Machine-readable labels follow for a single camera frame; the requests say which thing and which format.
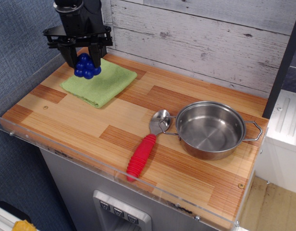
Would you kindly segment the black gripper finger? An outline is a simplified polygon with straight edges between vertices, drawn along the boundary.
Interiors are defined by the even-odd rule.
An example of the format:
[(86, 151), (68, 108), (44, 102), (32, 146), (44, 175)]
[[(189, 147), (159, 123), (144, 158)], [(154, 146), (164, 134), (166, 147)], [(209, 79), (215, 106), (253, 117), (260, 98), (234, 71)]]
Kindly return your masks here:
[(77, 53), (76, 48), (71, 46), (64, 46), (62, 44), (58, 44), (58, 50), (61, 55), (65, 59), (66, 63), (73, 69), (76, 68), (77, 64)]
[(101, 53), (99, 45), (96, 43), (88, 46), (88, 51), (95, 68), (99, 68), (101, 65)]

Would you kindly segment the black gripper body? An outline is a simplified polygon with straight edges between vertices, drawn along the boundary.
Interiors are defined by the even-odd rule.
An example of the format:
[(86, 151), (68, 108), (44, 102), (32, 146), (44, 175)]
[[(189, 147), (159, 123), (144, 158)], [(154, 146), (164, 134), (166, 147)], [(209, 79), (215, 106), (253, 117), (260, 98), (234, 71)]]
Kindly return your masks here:
[[(111, 28), (103, 24), (101, 1), (99, 0), (56, 0), (53, 3), (62, 24), (45, 29), (43, 35), (47, 37), (49, 46), (54, 48), (61, 40), (68, 43), (71, 39), (79, 39), (76, 47), (85, 47), (99, 43), (101, 47), (112, 46)], [(98, 35), (103, 29), (105, 38)]]

